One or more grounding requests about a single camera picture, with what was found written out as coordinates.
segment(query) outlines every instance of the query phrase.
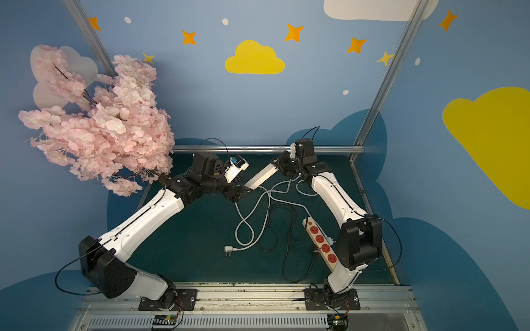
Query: cable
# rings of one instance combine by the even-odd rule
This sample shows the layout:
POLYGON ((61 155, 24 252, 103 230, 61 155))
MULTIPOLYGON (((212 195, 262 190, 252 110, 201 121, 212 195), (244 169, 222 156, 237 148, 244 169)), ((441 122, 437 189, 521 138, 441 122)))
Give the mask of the cable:
POLYGON ((285 274, 285 266, 287 264, 287 257, 289 256, 289 244, 290 244, 291 239, 294 240, 294 241, 302 240, 302 238, 304 237, 304 234, 307 232, 307 224, 309 222, 306 220, 304 232, 302 232, 300 237, 294 238, 292 233, 293 233, 293 227, 294 227, 294 225, 295 225, 295 223, 296 223, 296 221, 298 219, 298 213, 296 212, 296 210, 293 207, 291 207, 288 204, 277 203, 274 206, 281 206, 281 205, 285 205, 285 206, 289 207, 289 209, 291 210, 291 224, 289 225, 289 232, 287 233, 287 244, 286 244, 286 247, 285 247, 284 261, 281 264, 281 276, 284 278, 285 281, 287 281, 289 283, 300 283, 301 281, 306 279, 306 277, 311 272, 311 269, 313 268, 313 264, 315 263, 315 254, 314 254, 313 246, 311 247, 311 262, 309 263, 309 267, 307 267, 307 270, 306 270, 305 274, 301 278, 299 278, 297 280, 292 280, 292 279, 287 278, 287 275, 285 274))
POLYGON ((319 176, 319 177, 324 177, 328 182, 330 182, 330 184, 333 186, 333 188, 337 191, 337 193, 340 195, 340 197, 344 200, 344 202, 348 205, 348 207, 351 209, 351 210, 354 210, 352 206, 350 206, 350 204, 348 203, 348 200, 346 200, 346 198, 342 195, 342 193, 340 193, 339 189, 335 186, 335 184, 329 179, 327 178, 326 176, 324 175, 321 175, 321 174, 316 174, 316 175, 313 175, 315 177, 319 176))
POLYGON ((176 317, 175 319, 177 319, 180 315, 180 313, 182 313, 182 317, 180 318, 180 322, 178 324, 176 324, 174 327, 172 327, 171 329, 169 329, 169 331, 172 331, 172 330, 175 330, 176 327, 178 327, 182 321, 184 320, 184 310, 182 309, 182 300, 180 300, 180 298, 177 298, 178 299, 178 304, 179 304, 179 311, 176 313, 176 317))
POLYGON ((223 144, 223 146, 225 147, 226 149, 226 153, 228 154, 228 160, 230 160, 230 152, 228 151, 228 147, 226 147, 226 144, 224 142, 222 142, 221 140, 217 139, 217 138, 206 138, 205 140, 201 141, 199 145, 197 145, 197 149, 195 150, 195 153, 197 153, 197 151, 199 150, 199 147, 200 145, 202 145, 203 142, 206 142, 210 139, 213 139, 213 140, 217 140, 219 141, 221 144, 223 144))
POLYGON ((396 262, 394 264, 392 264, 391 266, 389 266, 388 268, 385 268, 385 269, 372 269, 372 270, 364 270, 364 271, 385 271, 385 270, 388 270, 388 269, 391 269, 391 268, 395 267, 399 263, 399 261, 401 260, 401 254, 403 253, 403 245, 401 244, 401 239, 399 238, 399 235, 396 232, 396 230, 394 229, 394 227, 392 226, 392 224, 390 224, 387 220, 385 220, 383 218, 380 218, 380 217, 372 217, 372 216, 368 216, 368 214, 361 215, 361 214, 359 214, 356 211, 354 211, 354 213, 359 215, 359 216, 361 216, 361 217, 364 217, 364 218, 372 218, 372 219, 378 219, 378 220, 381 220, 381 221, 385 221, 390 226, 392 231, 394 231, 394 234, 396 235, 397 240, 399 242, 399 256, 397 257, 397 260, 396 260, 396 262))
POLYGON ((57 289, 61 292, 64 292, 64 293, 68 293, 68 294, 73 294, 75 296, 94 296, 96 294, 100 294, 101 292, 95 292, 95 293, 76 293, 76 292, 70 292, 70 291, 67 291, 67 290, 63 290, 59 284, 57 283, 57 278, 59 277, 59 274, 61 273, 61 271, 63 271, 64 268, 66 268, 67 266, 71 265, 72 263, 78 261, 78 260, 81 260, 83 257, 87 256, 88 254, 91 254, 95 251, 98 251, 99 249, 102 249, 104 245, 106 245, 108 242, 110 241, 107 240, 103 245, 99 246, 98 248, 94 248, 93 250, 91 250, 90 252, 86 253, 85 255, 83 256, 80 256, 78 257, 77 259, 73 260, 72 262, 66 264, 64 267, 62 267, 61 269, 59 269, 59 271, 57 272, 57 274, 55 274, 55 279, 54 279, 54 282, 55 282, 55 287, 57 287, 57 289))
POLYGON ((286 204, 286 203, 277 203, 277 204, 273 204, 272 206, 269 207, 268 218, 266 220, 266 226, 268 226, 270 228, 270 230, 272 231, 272 233, 274 234, 275 243, 274 243, 273 247, 270 248, 270 249, 264 249, 261 246, 261 243, 259 245, 260 245, 260 248, 262 249, 262 251, 265 251, 265 252, 272 252, 277 247, 277 245, 278 245, 278 236, 276 235, 276 232, 271 227, 269 218, 270 218, 270 216, 272 214, 272 211, 274 211, 278 207, 287 207, 289 209, 289 211, 291 212, 291 223, 289 225, 289 231, 287 233, 287 243, 286 243, 286 248, 285 248, 285 256, 284 256, 284 261, 282 262, 282 265, 281 265, 281 276, 284 278, 285 281, 287 281, 289 283, 300 283, 301 281, 306 279, 306 277, 311 272, 311 269, 312 269, 314 261, 315 261, 315 254, 314 254, 314 249, 312 248, 311 249, 311 251, 312 251, 312 253, 311 253, 311 262, 309 264, 309 267, 307 268, 307 271, 304 273, 304 275, 300 279, 292 280, 292 279, 289 279, 287 277, 286 272, 285 272, 285 267, 287 265, 287 258, 289 256, 289 244, 290 244, 290 241, 291 240, 294 240, 294 241, 302 240, 302 238, 304 237, 305 233, 307 232, 307 224, 308 224, 308 222, 306 222, 304 231, 302 232, 302 234, 298 238, 293 237, 293 227, 296 224, 296 221, 298 219, 298 213, 296 212, 296 210, 291 205, 286 204))
MULTIPOLYGON (((164 197, 165 195, 165 191, 167 190, 167 187, 166 187, 166 182, 165 182, 165 179, 164 177, 160 177, 162 178, 162 181, 164 182, 164 192, 162 192, 162 196, 156 200, 155 203, 153 203, 152 205, 156 205, 157 203, 160 202, 160 200, 162 200, 162 198, 164 197)), ((144 210, 143 213, 141 213, 140 215, 138 215, 138 217, 136 217, 134 220, 132 220, 129 224, 125 225, 121 230, 118 231, 117 234, 115 234, 115 236, 118 236, 119 234, 121 234, 125 229, 127 229, 131 224, 133 224, 134 222, 136 222, 137 219, 139 219, 143 214, 147 213, 149 210, 151 210, 150 208, 147 208, 146 210, 144 210)))
POLYGON ((313 134, 313 137, 311 138, 311 140, 313 140, 313 138, 315 138, 315 134, 316 132, 319 130, 320 126, 318 127, 314 127, 313 129, 309 130, 308 132, 304 133, 304 135, 301 137, 301 139, 304 139, 305 135, 308 134, 309 132, 313 131, 314 129, 316 129, 315 133, 313 134))
POLYGON ((300 184, 301 182, 305 182, 305 180, 299 180, 298 183, 296 183, 296 190, 302 194, 302 195, 305 195, 305 196, 317 196, 318 193, 315 193, 315 194, 309 194, 309 193, 305 193, 305 192, 302 192, 300 191, 300 189, 298 188, 298 184, 300 184))
POLYGON ((318 302, 318 303, 321 303, 321 304, 325 305, 326 308, 328 308, 328 309, 333 309, 333 310, 337 313, 337 315, 339 315, 340 319, 342 319, 344 322, 346 322, 346 325, 345 325, 344 329, 348 329, 349 321, 348 321, 348 319, 346 318, 345 315, 341 315, 341 314, 340 314, 335 308, 329 306, 327 303, 325 303, 325 302, 323 302, 323 301, 313 300, 313 298, 312 298, 312 296, 311 296, 311 293, 310 293, 310 297, 309 297, 309 299, 310 299, 312 302, 318 302))
POLYGON ((270 207, 270 195, 267 191, 267 189, 263 186, 258 186, 260 189, 264 190, 265 192, 263 192, 260 196, 260 198, 258 199, 258 201, 256 202, 256 204, 254 205, 254 208, 252 209, 252 211, 246 216, 246 217, 243 217, 243 215, 241 215, 241 212, 239 211, 239 206, 237 205, 237 202, 235 203, 235 209, 237 210, 237 213, 239 214, 239 217, 241 217, 241 222, 239 222, 239 224, 237 225, 237 227, 235 228, 235 240, 237 241, 238 244, 240 244, 241 246, 248 246, 250 245, 253 241, 254 241, 254 229, 250 226, 250 224, 246 221, 253 213, 254 211, 256 210, 256 208, 258 207, 258 204, 260 203, 261 201, 261 198, 267 194, 267 197, 269 199, 269 207, 270 207), (250 229, 250 232, 252 233, 252 238, 250 239, 250 241, 248 243, 242 243, 240 240, 239 240, 239 237, 237 235, 237 232, 239 231, 239 227, 241 226, 241 224, 245 223, 246 226, 249 227, 250 229))
MULTIPOLYGON (((241 222, 237 225, 236 227, 236 233, 235 233, 235 236, 236 236, 236 240, 239 244, 241 244, 242 246, 245 246, 243 248, 233 248, 232 251, 243 251, 245 249, 248 249, 252 246, 254 246, 258 241, 259 239, 261 238, 261 235, 263 234, 264 230, 265 230, 265 227, 267 225, 266 221, 267 221, 267 215, 268 215, 268 208, 267 208, 267 214, 265 215, 265 220, 263 221, 263 227, 261 228, 261 232, 260 234, 258 235, 258 238, 252 243, 246 243, 246 244, 243 244, 241 243, 241 241, 239 240, 239 237, 237 235, 237 231, 239 230, 239 227, 241 226, 242 223, 245 223, 249 228, 251 228, 251 233, 254 234, 254 231, 252 229, 252 227, 250 226, 250 224, 248 224, 248 222, 246 221, 253 213, 254 211, 256 210, 256 207, 258 206, 261 198, 263 197, 264 194, 268 194, 268 198, 269 198, 269 207, 270 207, 270 199, 274 200, 274 201, 277 201, 277 202, 283 202, 283 203, 287 203, 287 204, 292 204, 292 205, 296 205, 296 206, 299 206, 299 207, 302 207, 304 208, 304 210, 306 211, 307 215, 309 217, 312 217, 311 214, 309 213, 308 209, 306 206, 304 206, 303 204, 299 204, 299 203, 294 203, 294 202, 290 202, 290 201, 284 201, 284 200, 280 200, 280 199, 276 199, 272 196, 272 193, 287 193, 289 192, 289 189, 290 189, 290 185, 291 185, 291 182, 294 182, 295 180, 297 180, 300 176, 297 176, 295 179, 292 179, 292 180, 286 180, 286 181, 282 181, 282 182, 279 182, 277 184, 275 184, 270 190, 267 190, 265 187, 263 186, 259 186, 259 188, 261 188, 262 190, 264 190, 265 192, 263 192, 260 196, 260 198, 258 199, 257 203, 254 205, 254 208, 252 209, 252 211, 246 216, 246 217, 243 217, 239 211, 239 206, 236 204, 236 210, 237 210, 237 213, 239 214, 239 216, 241 217, 241 222), (281 184, 285 184, 287 183, 287 190, 285 191, 277 191, 277 190, 274 190, 276 188, 276 186, 278 185, 281 185, 281 184)), ((325 232, 324 230, 322 229, 322 227, 319 225, 319 224, 316 224, 316 226, 319 228, 319 230, 322 232, 322 235, 326 238, 326 240, 328 240, 328 242, 330 244, 333 243, 333 240, 331 239, 331 237, 329 237, 325 232)))

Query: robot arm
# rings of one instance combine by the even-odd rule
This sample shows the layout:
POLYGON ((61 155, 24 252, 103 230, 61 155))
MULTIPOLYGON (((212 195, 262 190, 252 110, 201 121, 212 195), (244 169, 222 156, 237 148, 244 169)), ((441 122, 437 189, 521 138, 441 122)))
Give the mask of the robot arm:
POLYGON ((339 225, 339 237, 334 246, 338 261, 325 281, 326 302, 340 300, 369 262, 382 253, 381 221, 367 215, 339 185, 335 175, 324 162, 318 162, 310 139, 296 140, 290 152, 274 158, 267 167, 250 179, 245 186, 255 189, 276 171, 288 177, 300 175, 319 194, 339 225))
POLYGON ((98 239, 88 236, 80 242, 81 272, 107 298, 135 294, 168 308, 174 304, 173 283, 134 268, 127 260, 160 225, 204 193, 220 192, 236 202, 251 192, 234 184, 239 172, 247 167, 239 155, 224 163, 214 154, 194 154, 192 166, 184 174, 161 178, 164 189, 125 222, 98 239))

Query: yellow cloud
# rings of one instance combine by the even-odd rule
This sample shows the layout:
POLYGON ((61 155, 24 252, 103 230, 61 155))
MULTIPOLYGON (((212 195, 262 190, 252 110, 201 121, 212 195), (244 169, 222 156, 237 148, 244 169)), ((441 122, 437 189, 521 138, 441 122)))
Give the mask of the yellow cloud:
POLYGON ((284 71, 285 63, 274 50, 254 40, 245 40, 235 49, 235 55, 225 61, 225 69, 232 74, 273 75, 284 71))
POLYGON ((451 101, 444 124, 514 204, 530 209, 530 92, 502 87, 451 101))

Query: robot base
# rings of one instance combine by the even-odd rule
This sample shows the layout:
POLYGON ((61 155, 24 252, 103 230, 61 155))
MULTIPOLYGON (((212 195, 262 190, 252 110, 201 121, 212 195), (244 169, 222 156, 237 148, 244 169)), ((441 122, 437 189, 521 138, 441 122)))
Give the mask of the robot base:
POLYGON ((348 310, 346 300, 350 305, 350 310, 361 309, 359 296, 357 295, 357 291, 355 289, 351 289, 349 292, 344 293, 344 296, 341 296, 340 299, 333 300, 331 303, 328 303, 329 299, 326 299, 326 296, 324 295, 324 289, 305 289, 304 297, 305 309, 307 310, 332 310, 328 309, 326 306, 333 307, 336 310, 348 310))
POLYGON ((182 301, 182 310, 190 311, 195 307, 195 302, 197 298, 196 289, 174 289, 174 299, 168 302, 175 302, 175 304, 168 304, 164 300, 149 300, 143 298, 140 301, 138 310, 140 311, 177 311, 179 310, 178 299, 182 301))

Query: metal frame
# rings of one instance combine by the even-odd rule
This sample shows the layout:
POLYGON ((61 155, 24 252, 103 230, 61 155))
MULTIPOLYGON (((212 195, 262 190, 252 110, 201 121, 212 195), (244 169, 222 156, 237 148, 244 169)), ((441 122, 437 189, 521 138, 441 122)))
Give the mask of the metal frame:
MULTIPOLYGON (((364 141, 368 136, 368 132, 372 128, 375 118, 377 117, 377 114, 379 113, 379 110, 385 101, 386 95, 392 87, 392 83, 394 83, 394 79, 396 78, 396 75, 403 64, 403 60, 409 52, 414 37, 416 37, 416 33, 418 33, 418 30, 420 29, 420 25, 423 22, 423 12, 428 1, 429 0, 418 0, 416 3, 414 11, 412 12, 407 26, 405 27, 405 31, 403 31, 401 39, 397 44, 397 48, 394 52, 394 58, 386 70, 385 76, 383 77, 383 81, 379 86, 379 90, 377 91, 374 102, 372 103, 368 114, 366 114, 363 125, 359 130, 359 134, 357 134, 357 138, 355 139, 354 143, 355 146, 362 146, 364 144, 364 141)), ((355 154, 350 155, 350 158, 355 159, 355 157, 355 154)))
POLYGON ((99 39, 94 27, 92 27, 89 17, 86 15, 85 8, 83 8, 81 2, 79 0, 63 0, 63 3, 79 27, 81 34, 85 37, 86 42, 94 52, 94 55, 100 62, 105 73, 108 76, 114 77, 116 72, 114 71, 114 66, 111 63, 109 54, 99 39))
MULTIPOLYGON (((195 308, 193 311, 185 312, 185 320, 223 316, 304 318, 334 313, 329 310, 305 309, 304 289, 307 289, 309 284, 175 283, 175 285, 179 289, 198 289, 195 308)), ((427 330, 410 287, 359 284, 355 288, 361 309, 350 311, 349 314, 404 314, 410 330, 427 330)), ((69 330, 86 330, 91 320, 95 318, 149 319, 164 313, 138 311, 140 300, 141 298, 136 296, 107 299, 102 294, 85 297, 69 330)))
MULTIPOLYGON (((363 183, 361 182, 361 178, 359 177, 359 173, 357 172, 357 168, 355 168, 355 164, 353 161, 350 161, 351 170, 354 172, 355 181, 357 182, 357 186, 359 187, 359 191, 361 193, 361 196, 363 197, 363 201, 365 203, 366 211, 371 215, 373 214, 373 210, 370 206, 370 202, 368 201, 368 197, 366 196, 366 191, 364 190, 363 183)), ((383 257, 385 258, 385 262, 387 266, 391 266, 392 259, 390 258, 390 254, 388 253, 388 249, 386 249, 385 240, 382 239, 383 242, 383 257)), ((396 270, 394 267, 389 269, 390 273, 392 274, 392 278, 394 279, 394 283, 396 285, 400 285, 400 281, 398 279, 398 274, 396 274, 396 270)))
MULTIPOLYGON (((290 146, 226 146, 230 153, 243 154, 276 154, 282 153, 284 150, 289 151, 290 146)), ((224 153, 226 148, 223 145, 200 145, 200 151, 210 153, 224 153)), ((174 153, 195 153, 197 145, 175 145, 173 146, 174 153)), ((362 146, 315 146, 315 153, 317 154, 358 154, 362 153, 364 148, 362 146)))

